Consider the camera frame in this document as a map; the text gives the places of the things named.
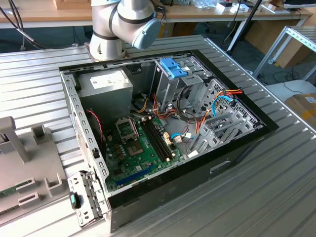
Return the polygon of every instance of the metal shelf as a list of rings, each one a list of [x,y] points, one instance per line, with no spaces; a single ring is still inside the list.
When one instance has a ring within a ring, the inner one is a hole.
[[[280,46],[283,42],[286,35],[296,39],[306,47],[310,48],[312,51],[316,52],[316,27],[315,26],[285,26],[276,41],[273,43],[266,56],[262,59],[258,67],[253,73],[255,78],[262,72],[264,65],[268,62],[269,64],[273,64],[278,57],[282,54],[282,52],[286,48],[286,44],[284,43],[280,49],[277,51],[275,56],[271,58],[271,55],[275,52],[275,50]],[[316,66],[303,78],[303,80],[307,80],[314,72],[316,71]]]

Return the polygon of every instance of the slotted aluminum surface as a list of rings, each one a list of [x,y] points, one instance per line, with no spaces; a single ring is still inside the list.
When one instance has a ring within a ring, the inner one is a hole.
[[[123,227],[116,237],[313,236],[316,233],[316,143],[312,131],[215,44],[201,36],[158,39],[131,56],[199,49],[280,129],[240,165]],[[84,47],[0,55],[0,117],[17,133],[52,129],[66,175],[84,163],[62,91],[59,66],[90,62]],[[0,236],[107,236],[100,220],[80,230],[68,197],[0,228]]]
[[[316,52],[316,26],[289,26],[286,32]]]

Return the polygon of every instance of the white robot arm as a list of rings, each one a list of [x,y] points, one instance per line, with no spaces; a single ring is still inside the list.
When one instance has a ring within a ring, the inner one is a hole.
[[[96,60],[124,57],[123,41],[145,49],[158,36],[160,21],[154,17],[149,0],[92,0],[91,6],[93,35],[89,49]]]

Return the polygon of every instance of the blue cable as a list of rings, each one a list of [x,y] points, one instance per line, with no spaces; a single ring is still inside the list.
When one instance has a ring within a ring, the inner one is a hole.
[[[217,101],[219,98],[227,99],[229,102],[232,102],[232,101],[233,101],[233,100],[232,100],[230,97],[228,97],[227,95],[220,95],[220,96],[218,96],[218,97],[213,101],[213,104],[212,104],[212,112],[213,112],[214,116],[216,116],[215,103],[216,103],[216,101]]]
[[[171,135],[171,139],[173,139],[173,138],[175,138],[176,136],[181,136],[182,134],[181,133],[175,133],[175,134],[173,134],[173,135]]]
[[[183,134],[181,134],[181,133],[175,133],[175,134],[172,134],[171,135],[171,139],[173,139],[173,138],[175,138],[176,136],[184,136],[184,137],[186,137],[185,135],[183,135]]]

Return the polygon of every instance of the blue drive release lever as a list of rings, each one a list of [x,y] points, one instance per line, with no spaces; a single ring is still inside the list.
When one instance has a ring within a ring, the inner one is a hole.
[[[179,64],[176,63],[172,58],[161,59],[160,62],[163,68],[170,73],[172,78],[181,78],[188,75],[188,73],[183,71]]]

